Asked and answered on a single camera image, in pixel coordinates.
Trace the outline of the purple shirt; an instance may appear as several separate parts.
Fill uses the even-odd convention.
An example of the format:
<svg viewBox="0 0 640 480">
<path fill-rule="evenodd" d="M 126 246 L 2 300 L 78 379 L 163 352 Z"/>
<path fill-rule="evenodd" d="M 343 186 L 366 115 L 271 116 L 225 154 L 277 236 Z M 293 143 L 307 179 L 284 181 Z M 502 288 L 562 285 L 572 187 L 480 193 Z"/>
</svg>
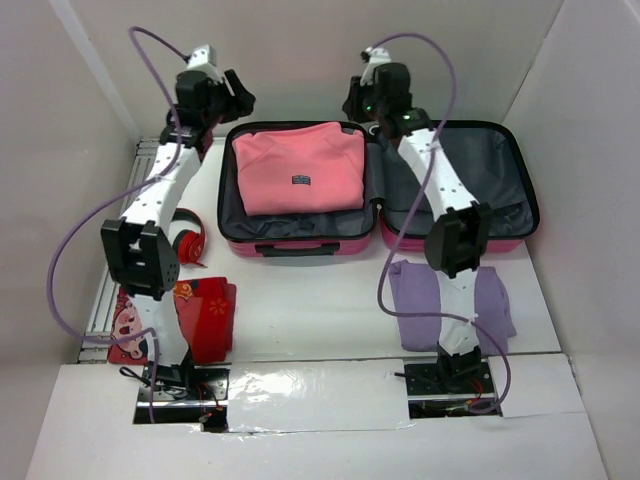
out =
<svg viewBox="0 0 640 480">
<path fill-rule="evenodd" d="M 388 278 L 395 310 L 398 312 L 436 312 L 441 309 L 436 273 L 425 264 L 401 260 L 391 264 Z M 508 340 L 517 335 L 507 290 L 493 267 L 481 267 L 475 282 L 477 323 L 492 338 L 478 335 L 481 352 L 496 355 L 508 350 Z M 429 318 L 398 318 L 401 346 L 412 352 L 437 349 L 440 322 Z"/>
</svg>

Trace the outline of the pink sweatshirt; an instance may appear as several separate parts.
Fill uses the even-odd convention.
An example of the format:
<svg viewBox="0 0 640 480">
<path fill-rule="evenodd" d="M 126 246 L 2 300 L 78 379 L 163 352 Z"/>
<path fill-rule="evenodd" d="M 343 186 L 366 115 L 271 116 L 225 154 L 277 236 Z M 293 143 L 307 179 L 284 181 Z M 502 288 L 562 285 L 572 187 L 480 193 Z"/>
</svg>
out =
<svg viewBox="0 0 640 480">
<path fill-rule="evenodd" d="M 232 141 L 249 216 L 318 214 L 364 204 L 365 139 L 337 122 L 242 134 Z"/>
</svg>

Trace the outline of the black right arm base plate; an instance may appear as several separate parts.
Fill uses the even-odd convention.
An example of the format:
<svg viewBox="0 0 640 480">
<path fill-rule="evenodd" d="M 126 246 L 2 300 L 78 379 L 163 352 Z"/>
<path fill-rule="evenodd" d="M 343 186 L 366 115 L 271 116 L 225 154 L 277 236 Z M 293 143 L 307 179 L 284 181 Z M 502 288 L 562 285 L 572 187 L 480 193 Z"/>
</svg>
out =
<svg viewBox="0 0 640 480">
<path fill-rule="evenodd" d="M 494 406 L 500 392 L 486 360 L 478 372 L 448 380 L 435 358 L 405 361 L 394 375 L 405 382 L 411 419 L 502 414 L 501 408 Z"/>
</svg>

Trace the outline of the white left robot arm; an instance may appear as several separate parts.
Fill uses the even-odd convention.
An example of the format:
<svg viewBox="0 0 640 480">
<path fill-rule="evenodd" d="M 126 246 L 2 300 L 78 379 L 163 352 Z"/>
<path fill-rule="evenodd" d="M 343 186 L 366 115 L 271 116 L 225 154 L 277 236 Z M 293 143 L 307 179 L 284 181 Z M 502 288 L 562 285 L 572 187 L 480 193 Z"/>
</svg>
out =
<svg viewBox="0 0 640 480">
<path fill-rule="evenodd" d="M 233 70 L 219 83 L 204 72 L 183 71 L 175 93 L 149 185 L 120 219 L 103 223 L 101 239 L 110 275 L 131 299 L 146 332 L 150 371 L 172 397 L 184 399 L 196 390 L 198 376 L 179 325 L 173 288 L 180 264 L 167 233 L 212 144 L 213 128 L 250 115 L 255 97 Z"/>
</svg>

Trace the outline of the red black headphones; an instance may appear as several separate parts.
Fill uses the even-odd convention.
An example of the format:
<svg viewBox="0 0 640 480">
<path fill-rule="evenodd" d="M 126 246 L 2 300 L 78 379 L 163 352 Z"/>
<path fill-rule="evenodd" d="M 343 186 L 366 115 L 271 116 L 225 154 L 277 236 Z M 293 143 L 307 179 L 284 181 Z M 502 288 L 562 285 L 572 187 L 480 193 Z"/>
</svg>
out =
<svg viewBox="0 0 640 480">
<path fill-rule="evenodd" d="M 177 208 L 171 221 L 187 221 L 197 227 L 197 230 L 181 230 L 173 240 L 172 247 L 179 263 L 204 267 L 201 257 L 206 246 L 206 228 L 201 218 L 189 209 Z"/>
</svg>

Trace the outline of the red patterned cloth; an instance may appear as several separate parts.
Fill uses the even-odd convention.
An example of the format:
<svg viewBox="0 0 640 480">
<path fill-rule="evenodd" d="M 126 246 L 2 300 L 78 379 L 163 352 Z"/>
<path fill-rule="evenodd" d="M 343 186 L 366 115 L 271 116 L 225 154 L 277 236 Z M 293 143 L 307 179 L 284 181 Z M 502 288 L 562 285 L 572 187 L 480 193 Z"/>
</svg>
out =
<svg viewBox="0 0 640 480">
<path fill-rule="evenodd" d="M 223 362 L 232 350 L 236 286 L 225 277 L 178 281 L 174 287 L 180 330 L 196 365 Z M 131 299 L 120 287 L 110 337 L 120 340 L 139 334 L 143 326 Z M 109 347 L 107 362 L 145 365 L 148 347 L 139 336 Z"/>
</svg>

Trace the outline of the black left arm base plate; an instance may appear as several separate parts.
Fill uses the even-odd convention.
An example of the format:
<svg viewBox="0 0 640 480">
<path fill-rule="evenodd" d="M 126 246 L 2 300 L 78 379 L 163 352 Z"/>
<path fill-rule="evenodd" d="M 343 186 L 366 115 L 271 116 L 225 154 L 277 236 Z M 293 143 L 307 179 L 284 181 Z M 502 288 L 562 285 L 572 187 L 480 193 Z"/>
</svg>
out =
<svg viewBox="0 0 640 480">
<path fill-rule="evenodd" d="M 144 368 L 136 396 L 133 423 L 149 425 L 149 399 L 153 397 L 155 424 L 199 424 L 210 433 L 228 429 L 229 368 L 196 368 L 187 384 L 172 385 L 160 379 L 151 393 L 151 373 Z"/>
</svg>

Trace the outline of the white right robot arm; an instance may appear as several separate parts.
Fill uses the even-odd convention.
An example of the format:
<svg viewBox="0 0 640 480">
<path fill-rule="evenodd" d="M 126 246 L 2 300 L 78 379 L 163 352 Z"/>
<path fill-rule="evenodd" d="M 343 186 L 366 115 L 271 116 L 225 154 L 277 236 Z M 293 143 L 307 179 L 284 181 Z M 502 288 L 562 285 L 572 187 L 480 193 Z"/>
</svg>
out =
<svg viewBox="0 0 640 480">
<path fill-rule="evenodd" d="M 444 390 L 457 392 L 481 365 L 475 284 L 492 210 L 463 185 L 439 141 L 438 125 L 413 106 L 408 68 L 392 61 L 382 48 L 364 58 L 366 68 L 352 79 L 343 110 L 353 121 L 378 122 L 420 181 L 417 198 L 431 207 L 434 224 L 425 237 L 424 254 L 440 290 L 436 379 Z"/>
</svg>

